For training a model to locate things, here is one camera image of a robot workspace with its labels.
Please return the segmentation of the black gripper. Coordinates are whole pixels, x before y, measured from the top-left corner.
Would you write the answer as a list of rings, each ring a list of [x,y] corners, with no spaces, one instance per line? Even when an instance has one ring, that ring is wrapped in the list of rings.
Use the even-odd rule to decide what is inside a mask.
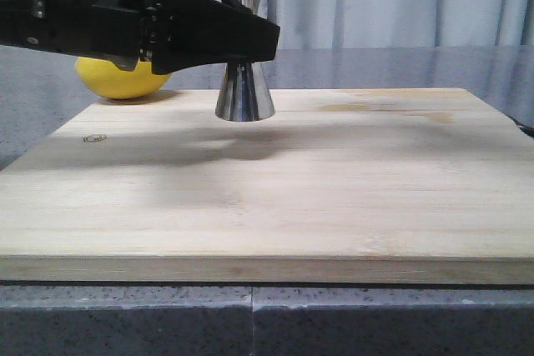
[[[107,60],[125,71],[152,56],[158,0],[1,0],[1,43]]]

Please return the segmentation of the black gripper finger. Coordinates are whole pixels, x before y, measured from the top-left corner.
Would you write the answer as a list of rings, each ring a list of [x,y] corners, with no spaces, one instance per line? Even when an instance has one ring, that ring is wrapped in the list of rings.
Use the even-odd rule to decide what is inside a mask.
[[[156,33],[152,72],[164,75],[206,64],[270,61],[280,27],[215,0],[161,0]]]

